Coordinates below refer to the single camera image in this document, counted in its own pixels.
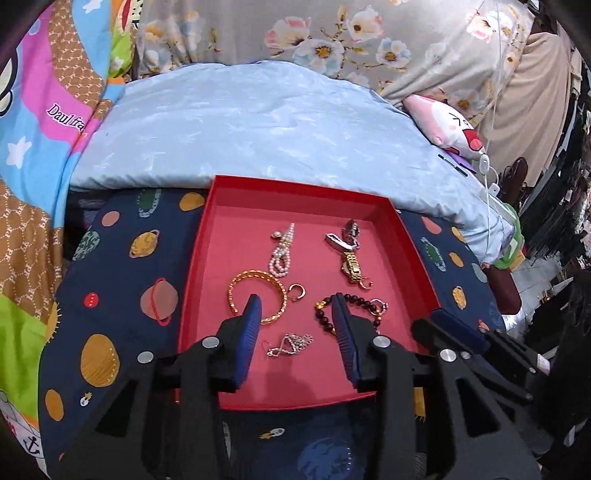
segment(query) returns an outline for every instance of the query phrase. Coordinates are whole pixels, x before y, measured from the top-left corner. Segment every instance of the silver bolt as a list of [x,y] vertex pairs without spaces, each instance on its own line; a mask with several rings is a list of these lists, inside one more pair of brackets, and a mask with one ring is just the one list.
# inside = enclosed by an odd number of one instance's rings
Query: silver bolt
[[378,335],[374,338],[374,345],[379,348],[387,348],[390,346],[391,340],[383,335]]
[[446,362],[453,362],[457,358],[456,353],[453,350],[450,350],[449,348],[441,350],[441,352],[439,352],[439,356],[441,357],[441,360]]
[[149,364],[152,360],[154,360],[154,354],[152,352],[141,352],[138,355],[138,362],[141,364]]
[[220,344],[220,339],[217,337],[205,337],[201,340],[201,345],[204,348],[215,348]]

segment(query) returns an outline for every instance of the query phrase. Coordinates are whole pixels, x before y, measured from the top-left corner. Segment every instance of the purple object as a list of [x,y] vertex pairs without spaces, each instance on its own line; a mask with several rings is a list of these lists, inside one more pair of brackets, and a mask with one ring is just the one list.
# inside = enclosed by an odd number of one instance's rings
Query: purple object
[[455,153],[448,152],[448,151],[446,151],[446,154],[448,154],[451,158],[453,158],[458,165],[461,165],[465,169],[470,170],[472,173],[476,173],[476,170],[474,170],[472,165],[470,165],[470,162],[468,162],[465,158],[461,157],[460,155],[456,155]]

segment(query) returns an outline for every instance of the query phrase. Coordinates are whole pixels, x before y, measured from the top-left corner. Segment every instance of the red tray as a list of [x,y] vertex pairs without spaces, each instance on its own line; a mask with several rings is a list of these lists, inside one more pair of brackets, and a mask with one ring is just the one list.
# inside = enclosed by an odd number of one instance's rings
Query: red tray
[[[349,219],[359,224],[357,257],[364,275],[374,281],[365,292],[350,285],[340,272],[342,256],[324,241],[326,233],[340,236]],[[283,316],[261,325],[248,377],[235,394],[221,394],[220,405],[234,410],[283,410],[354,400],[358,394],[345,376],[333,335],[314,316],[317,301],[337,292],[379,298],[389,303],[380,332],[407,349],[418,351],[410,323],[439,307],[433,286],[406,228],[392,203],[384,197],[274,180],[217,176],[203,214],[187,279],[179,351],[217,332],[230,317],[230,280],[245,270],[267,270],[276,243],[271,234],[295,223],[289,274],[280,279],[287,288],[300,283],[306,296],[288,302]],[[275,288],[260,279],[241,281],[234,288],[235,304],[243,308],[248,296],[261,297],[263,315],[280,307]],[[358,307],[352,311],[369,315]],[[271,358],[286,333],[312,335],[313,343],[298,355]]]

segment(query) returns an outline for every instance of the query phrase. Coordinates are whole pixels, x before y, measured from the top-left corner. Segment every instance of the gold bangle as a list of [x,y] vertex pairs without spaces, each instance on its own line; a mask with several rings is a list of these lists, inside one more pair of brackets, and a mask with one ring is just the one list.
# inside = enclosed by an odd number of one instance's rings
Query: gold bangle
[[285,291],[283,284],[279,280],[277,280],[270,273],[263,272],[261,270],[246,270],[245,272],[242,272],[242,273],[236,275],[236,277],[234,277],[232,279],[232,281],[230,282],[230,284],[228,285],[228,304],[230,305],[230,308],[232,309],[234,314],[238,315],[238,309],[236,308],[236,305],[234,304],[234,297],[232,296],[232,291],[234,289],[234,285],[236,285],[239,281],[244,280],[245,278],[261,278],[262,280],[267,280],[268,282],[272,283],[275,286],[275,288],[279,292],[279,295],[281,295],[281,298],[282,298],[281,308],[280,308],[279,312],[277,312],[272,317],[262,319],[261,325],[268,325],[268,324],[273,323],[274,321],[278,320],[279,317],[281,317],[281,315],[283,315],[285,313],[285,307],[287,307],[287,292]]

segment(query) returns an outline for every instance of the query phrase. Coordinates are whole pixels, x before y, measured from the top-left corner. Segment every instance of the floor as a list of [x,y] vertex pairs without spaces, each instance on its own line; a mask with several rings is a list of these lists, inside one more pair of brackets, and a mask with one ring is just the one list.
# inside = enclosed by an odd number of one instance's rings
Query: floor
[[535,261],[525,260],[512,272],[513,281],[523,303],[523,311],[529,321],[534,315],[534,310],[540,305],[541,295],[552,286],[550,280],[556,276],[560,268],[558,259],[552,257]]

